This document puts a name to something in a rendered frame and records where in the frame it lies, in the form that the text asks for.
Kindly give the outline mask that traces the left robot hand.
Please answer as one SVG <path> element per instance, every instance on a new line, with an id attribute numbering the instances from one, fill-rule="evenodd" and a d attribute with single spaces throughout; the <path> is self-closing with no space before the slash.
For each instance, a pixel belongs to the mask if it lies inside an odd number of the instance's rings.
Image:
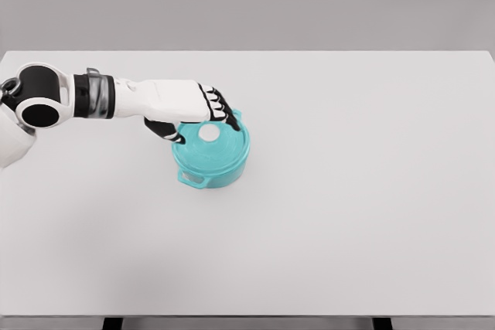
<path id="1" fill-rule="evenodd" d="M 155 96 L 145 105 L 145 126 L 160 138 L 184 145 L 176 125 L 216 121 L 241 129 L 232 108 L 216 88 L 195 80 L 158 80 Z"/>

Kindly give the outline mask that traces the teal pot lid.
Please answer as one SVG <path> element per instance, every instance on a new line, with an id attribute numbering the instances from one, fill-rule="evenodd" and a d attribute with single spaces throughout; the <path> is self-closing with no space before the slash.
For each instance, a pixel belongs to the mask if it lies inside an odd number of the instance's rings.
<path id="1" fill-rule="evenodd" d="M 219 130 L 213 141 L 205 141 L 200 137 L 200 130 L 207 123 L 181 124 L 179 133 L 186 143 L 172 144 L 172 155 L 182 168 L 200 174 L 229 172 L 244 162 L 250 150 L 250 136 L 247 128 L 238 122 L 240 130 L 235 131 L 229 124 L 214 121 L 210 125 Z"/>

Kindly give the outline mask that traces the teal pot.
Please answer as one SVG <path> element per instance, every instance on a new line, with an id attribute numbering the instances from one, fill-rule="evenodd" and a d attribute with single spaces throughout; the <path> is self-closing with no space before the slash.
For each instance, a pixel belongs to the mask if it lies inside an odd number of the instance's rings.
<path id="1" fill-rule="evenodd" d="M 242 113 L 239 110 L 233 110 L 234 116 L 237 118 L 238 122 L 242 122 Z M 230 185 L 235 182 L 239 177 L 241 177 L 244 167 L 246 165 L 248 157 L 246 160 L 239 164 L 238 167 L 227 172 L 223 170 L 220 173 L 213 174 L 200 174 L 199 172 L 194 172 L 187 168 L 180 167 L 178 165 L 178 180 L 186 185 L 189 185 L 196 189 L 217 189 Z"/>

